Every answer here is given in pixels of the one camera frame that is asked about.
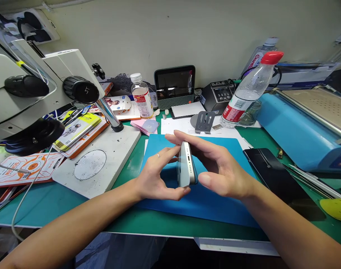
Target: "hand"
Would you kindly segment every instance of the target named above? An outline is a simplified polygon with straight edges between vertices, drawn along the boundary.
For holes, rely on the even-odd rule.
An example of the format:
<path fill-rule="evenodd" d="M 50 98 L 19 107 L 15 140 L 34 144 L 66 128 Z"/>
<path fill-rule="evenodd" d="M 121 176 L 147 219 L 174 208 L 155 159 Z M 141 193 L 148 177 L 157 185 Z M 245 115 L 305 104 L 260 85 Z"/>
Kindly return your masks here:
<path fill-rule="evenodd" d="M 167 188 L 160 178 L 160 172 L 168 163 L 177 161 L 173 158 L 180 151 L 180 146 L 164 148 L 148 158 L 140 175 L 134 179 L 135 187 L 141 199 L 177 200 L 190 192 L 190 188 Z"/>
<path fill-rule="evenodd" d="M 190 144 L 192 154 L 208 170 L 199 174 L 199 182 L 206 188 L 221 196 L 243 199 L 255 192 L 258 181 L 251 177 L 223 147 L 175 130 L 174 135 L 166 134 L 165 138 L 176 145 L 183 141 Z"/>

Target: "glass jar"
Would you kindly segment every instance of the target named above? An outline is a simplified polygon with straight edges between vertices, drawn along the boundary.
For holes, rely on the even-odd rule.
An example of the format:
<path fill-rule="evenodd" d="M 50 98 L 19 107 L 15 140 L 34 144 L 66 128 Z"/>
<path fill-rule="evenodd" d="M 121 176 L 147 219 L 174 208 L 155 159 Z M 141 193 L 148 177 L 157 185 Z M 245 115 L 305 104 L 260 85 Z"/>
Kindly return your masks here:
<path fill-rule="evenodd" d="M 246 112 L 245 116 L 239 122 L 240 125 L 251 126 L 254 125 L 261 108 L 261 101 L 255 101 L 249 110 Z"/>

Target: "workbench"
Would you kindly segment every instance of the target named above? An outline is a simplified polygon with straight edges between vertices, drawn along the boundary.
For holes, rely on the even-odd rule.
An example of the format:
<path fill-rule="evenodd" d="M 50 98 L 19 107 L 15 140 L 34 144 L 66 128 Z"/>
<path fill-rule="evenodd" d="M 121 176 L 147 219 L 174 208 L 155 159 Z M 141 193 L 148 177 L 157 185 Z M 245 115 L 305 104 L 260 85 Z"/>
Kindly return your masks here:
<path fill-rule="evenodd" d="M 162 114 L 156 117 L 158 122 L 161 122 Z M 279 146 L 263 128 L 236 128 L 240 135 L 253 147 L 268 148 L 273 154 L 277 155 Z M 148 137 L 142 134 L 113 188 L 139 175 L 146 139 Z M 281 162 L 284 164 L 292 163 L 287 156 L 284 156 Z M 341 188 L 341 175 L 338 175 L 337 179 L 316 175 L 333 188 Z M 301 183 L 300 185 L 316 204 L 319 204 L 321 197 Z M 13 214 L 22 197 L 23 194 L 19 195 L 0 210 L 0 226 L 11 225 Z M 34 185 L 20 208 L 16 218 L 16 226 L 42 227 L 86 200 L 87 198 L 56 182 Z M 313 222 L 313 224 L 341 244 L 341 221 L 327 214 L 326 216 L 326 220 Z M 106 231 L 123 234 L 194 238 L 201 249 L 278 255 L 266 234 L 260 229 L 137 207 L 132 207 L 126 211 L 109 225 Z"/>

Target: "smartphone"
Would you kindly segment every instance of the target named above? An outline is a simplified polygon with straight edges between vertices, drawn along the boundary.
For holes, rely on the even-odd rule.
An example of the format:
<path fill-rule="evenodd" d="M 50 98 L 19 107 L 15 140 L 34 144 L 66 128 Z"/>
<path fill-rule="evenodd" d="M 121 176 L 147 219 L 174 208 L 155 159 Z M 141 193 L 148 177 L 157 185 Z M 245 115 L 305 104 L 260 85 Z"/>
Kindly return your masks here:
<path fill-rule="evenodd" d="M 297 213 L 309 221 L 326 219 L 322 210 L 269 149 L 245 149 L 244 154 L 264 185 Z"/>
<path fill-rule="evenodd" d="M 193 162 L 192 152 L 189 143 L 184 141 L 181 145 L 177 162 L 178 186 L 187 187 L 194 185 L 196 181 L 196 171 Z"/>

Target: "clear plastic bottle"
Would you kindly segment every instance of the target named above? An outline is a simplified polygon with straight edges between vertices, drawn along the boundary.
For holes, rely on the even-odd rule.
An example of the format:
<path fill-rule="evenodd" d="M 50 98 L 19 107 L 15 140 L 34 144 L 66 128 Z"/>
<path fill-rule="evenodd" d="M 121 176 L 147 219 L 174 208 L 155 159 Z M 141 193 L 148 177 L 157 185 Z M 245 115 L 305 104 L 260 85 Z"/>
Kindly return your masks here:
<path fill-rule="evenodd" d="M 283 52 L 267 52 L 259 66 L 241 81 L 220 118 L 223 127 L 234 128 L 252 103 L 261 97 L 269 86 L 274 65 L 282 56 Z"/>
<path fill-rule="evenodd" d="M 244 70 L 241 72 L 243 74 L 247 69 L 256 67 L 260 64 L 261 59 L 264 57 L 265 53 L 269 51 L 276 51 L 278 50 L 276 43 L 278 42 L 277 37 L 269 37 L 262 46 L 256 47 L 254 53 L 251 55 L 248 63 L 245 65 Z"/>
<path fill-rule="evenodd" d="M 133 82 L 133 85 L 130 89 L 140 112 L 140 116 L 142 118 L 153 117 L 154 111 L 151 96 L 149 94 L 148 85 L 143 82 L 142 75 L 140 73 L 131 74 L 130 80 Z"/>

